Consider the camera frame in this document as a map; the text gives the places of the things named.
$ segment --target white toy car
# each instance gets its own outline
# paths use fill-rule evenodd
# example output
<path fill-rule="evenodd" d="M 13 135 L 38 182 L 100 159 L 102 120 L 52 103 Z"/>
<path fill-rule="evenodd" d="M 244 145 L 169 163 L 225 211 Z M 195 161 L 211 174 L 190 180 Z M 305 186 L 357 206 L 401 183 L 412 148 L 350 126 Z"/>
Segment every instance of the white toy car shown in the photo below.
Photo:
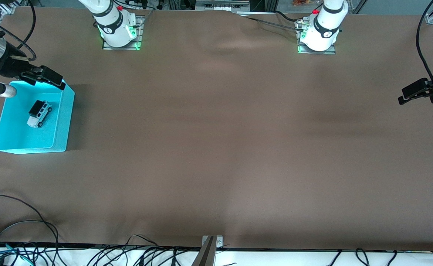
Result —
<path fill-rule="evenodd" d="M 35 101 L 29 111 L 29 120 L 27 124 L 30 127 L 42 127 L 44 118 L 52 111 L 51 105 L 47 101 Z"/>

